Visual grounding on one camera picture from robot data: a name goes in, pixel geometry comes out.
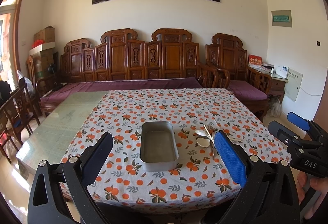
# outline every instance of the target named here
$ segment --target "human hand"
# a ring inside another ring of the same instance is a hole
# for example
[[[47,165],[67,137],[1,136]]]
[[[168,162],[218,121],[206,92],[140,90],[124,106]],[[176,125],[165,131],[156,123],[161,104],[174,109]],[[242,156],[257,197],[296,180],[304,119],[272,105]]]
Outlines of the human hand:
[[[296,183],[296,189],[298,194],[298,201],[301,203],[305,197],[305,191],[303,190],[303,187],[307,181],[307,176],[304,172],[300,172],[297,176],[297,183]],[[309,209],[308,212],[304,215],[305,219],[310,219],[316,210],[321,205],[323,199],[325,198],[327,192],[328,192],[328,178],[320,179],[320,178],[312,178],[310,180],[310,186],[311,188],[315,189],[316,191],[320,191],[321,195],[319,196],[318,200],[314,203],[314,205]]]

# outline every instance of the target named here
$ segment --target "purple seat cover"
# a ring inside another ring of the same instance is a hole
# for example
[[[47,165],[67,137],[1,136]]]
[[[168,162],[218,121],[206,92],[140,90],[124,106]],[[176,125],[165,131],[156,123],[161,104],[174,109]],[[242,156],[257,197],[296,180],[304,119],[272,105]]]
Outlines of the purple seat cover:
[[[104,81],[87,83],[70,83],[59,91],[46,97],[41,97],[41,102],[61,103],[69,95],[77,92],[97,92],[112,90],[144,90],[144,89],[177,89],[177,88],[203,88],[194,78],[159,79],[159,80],[133,80],[133,81]]]
[[[256,89],[246,81],[230,80],[228,90],[232,91],[240,101],[258,101],[268,98],[265,93]]]

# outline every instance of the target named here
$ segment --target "metal bolt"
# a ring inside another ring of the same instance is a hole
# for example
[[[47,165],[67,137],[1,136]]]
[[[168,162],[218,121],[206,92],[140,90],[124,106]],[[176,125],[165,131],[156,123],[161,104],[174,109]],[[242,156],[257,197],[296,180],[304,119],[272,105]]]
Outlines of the metal bolt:
[[[70,163],[75,163],[77,160],[78,160],[77,156],[72,156],[72,157],[69,159],[69,162],[70,162]]]
[[[287,162],[286,160],[284,160],[284,159],[281,160],[281,164],[282,164],[283,166],[285,166],[285,167],[288,166],[288,162]]]
[[[39,166],[44,167],[47,164],[45,160],[40,161]]]
[[[251,155],[250,159],[251,159],[253,162],[257,162],[257,161],[259,161],[259,158],[257,157],[257,155]]]

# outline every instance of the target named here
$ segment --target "orange fruit pattern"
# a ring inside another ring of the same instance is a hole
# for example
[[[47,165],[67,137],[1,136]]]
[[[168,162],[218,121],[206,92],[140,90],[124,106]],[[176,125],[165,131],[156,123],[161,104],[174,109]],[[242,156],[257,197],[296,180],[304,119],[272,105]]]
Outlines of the orange fruit pattern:
[[[172,170],[144,169],[141,127],[148,121],[173,125],[179,163]],[[203,123],[211,131],[224,130],[233,143],[264,162],[290,158],[281,143],[229,91],[170,89],[108,91],[72,138],[62,162],[81,155],[107,131],[114,145],[95,183],[88,186],[93,199],[152,214],[212,207],[234,197],[240,185],[233,181],[215,149],[210,152],[196,144],[195,130],[204,130]],[[61,187],[69,196],[65,184]]]

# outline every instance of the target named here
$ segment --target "rectangular metal tray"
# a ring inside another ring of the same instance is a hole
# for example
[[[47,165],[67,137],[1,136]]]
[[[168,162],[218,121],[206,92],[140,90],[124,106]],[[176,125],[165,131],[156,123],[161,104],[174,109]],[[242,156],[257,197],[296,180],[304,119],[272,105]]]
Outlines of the rectangular metal tray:
[[[178,164],[173,126],[167,121],[145,122],[141,129],[140,159],[146,171],[168,171]]]

